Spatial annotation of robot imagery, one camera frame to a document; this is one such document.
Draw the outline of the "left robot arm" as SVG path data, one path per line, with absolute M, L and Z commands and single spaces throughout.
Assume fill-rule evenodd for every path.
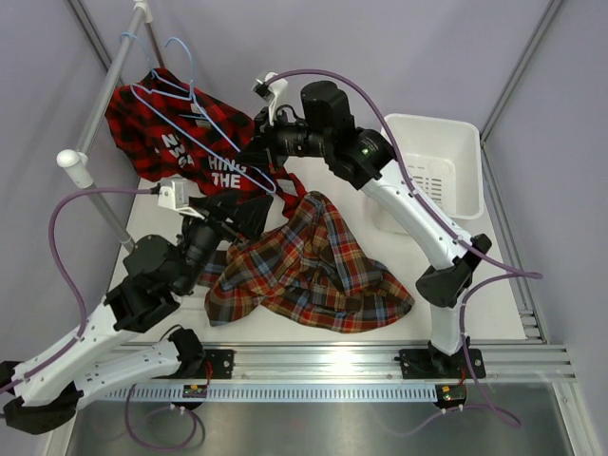
M 144 190 L 181 217 L 177 243 L 159 235 L 140 238 L 123 260 L 125 278 L 80 324 L 28 361 L 1 364 L 1 390 L 12 394 L 1 412 L 8 427 L 40 435 L 61 427 L 107 393 L 154 378 L 191 379 L 204 366 L 195 332 L 174 331 L 152 348 L 110 362 L 103 355 L 131 341 L 175 312 L 193 293 L 223 241 L 256 240 L 273 198 L 243 201 L 237 191 L 190 197 L 181 180 Z

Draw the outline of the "brown plaid shirt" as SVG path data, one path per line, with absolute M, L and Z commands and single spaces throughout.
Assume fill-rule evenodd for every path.
M 415 303 L 316 191 L 303 197 L 284 225 L 215 252 L 198 284 L 207 290 L 204 307 L 214 327 L 263 307 L 303 326 L 364 333 L 397 322 Z

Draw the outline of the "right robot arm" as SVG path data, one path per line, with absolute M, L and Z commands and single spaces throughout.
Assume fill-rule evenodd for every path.
M 424 350 L 400 350 L 403 376 L 483 377 L 480 354 L 469 350 L 463 299 L 491 240 L 472 236 L 406 182 L 393 146 L 379 132 L 356 126 L 348 96 L 335 83 L 305 85 L 300 91 L 304 116 L 293 121 L 279 111 L 284 86 L 283 80 L 256 83 L 254 91 L 267 105 L 255 116 L 254 136 L 238 161 L 277 171 L 290 157 L 321 158 L 335 176 L 388 211 L 429 262 L 415 287 L 430 308 L 431 337 Z

